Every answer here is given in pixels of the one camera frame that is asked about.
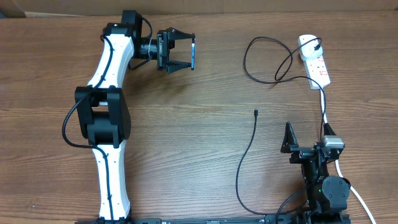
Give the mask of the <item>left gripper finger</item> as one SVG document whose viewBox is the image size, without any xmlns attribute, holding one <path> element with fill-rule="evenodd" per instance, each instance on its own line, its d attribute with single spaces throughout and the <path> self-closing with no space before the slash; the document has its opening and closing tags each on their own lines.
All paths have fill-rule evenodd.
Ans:
<svg viewBox="0 0 398 224">
<path fill-rule="evenodd" d="M 170 31 L 170 41 L 175 41 L 175 40 L 183 40 L 183 39 L 191 39 L 193 43 L 195 43 L 195 34 L 194 33 L 186 33 L 182 32 L 178 29 L 172 28 Z"/>
<path fill-rule="evenodd" d="M 183 62 L 177 60 L 169 60 L 166 63 L 166 71 L 167 73 L 171 74 L 173 72 L 179 71 L 184 68 L 192 68 L 191 62 Z"/>
</svg>

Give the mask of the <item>Samsung Galaxy smartphone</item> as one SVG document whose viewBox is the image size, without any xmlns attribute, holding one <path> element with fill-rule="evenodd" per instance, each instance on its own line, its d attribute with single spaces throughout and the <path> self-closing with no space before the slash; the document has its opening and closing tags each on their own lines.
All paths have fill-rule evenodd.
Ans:
<svg viewBox="0 0 398 224">
<path fill-rule="evenodd" d="M 195 43 L 192 42 L 192 51 L 191 51 L 191 70 L 195 69 Z"/>
</svg>

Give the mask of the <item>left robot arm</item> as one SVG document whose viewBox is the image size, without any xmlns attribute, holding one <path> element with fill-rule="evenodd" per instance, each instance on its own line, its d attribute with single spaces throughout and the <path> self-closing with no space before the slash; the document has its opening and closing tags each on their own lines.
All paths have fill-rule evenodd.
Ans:
<svg viewBox="0 0 398 224">
<path fill-rule="evenodd" d="M 75 90 L 74 111 L 98 169 L 101 205 L 95 223 L 132 223 L 124 168 L 131 116 L 122 90 L 130 61 L 156 60 L 158 70 L 167 73 L 195 67 L 193 58 L 189 62 L 170 59 L 176 41 L 194 41 L 195 34 L 169 27 L 159 30 L 155 38 L 142 36 L 147 22 L 137 11 L 125 10 L 121 22 L 107 24 L 101 35 L 104 48 L 98 68 L 87 86 Z"/>
</svg>

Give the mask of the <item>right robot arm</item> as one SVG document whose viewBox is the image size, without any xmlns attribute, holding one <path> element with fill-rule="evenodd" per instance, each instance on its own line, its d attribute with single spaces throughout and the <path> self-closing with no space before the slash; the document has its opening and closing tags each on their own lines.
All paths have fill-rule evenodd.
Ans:
<svg viewBox="0 0 398 224">
<path fill-rule="evenodd" d="M 344 177 L 330 175 L 328 161 L 335 161 L 345 148 L 343 139 L 337 136 L 329 124 L 326 134 L 312 147 L 300 147 L 290 123 L 285 125 L 281 152 L 290 154 L 291 164 L 300 164 L 305 181 L 303 191 L 307 195 L 307 210 L 290 216 L 285 223 L 350 223 L 347 199 L 351 183 Z"/>
</svg>

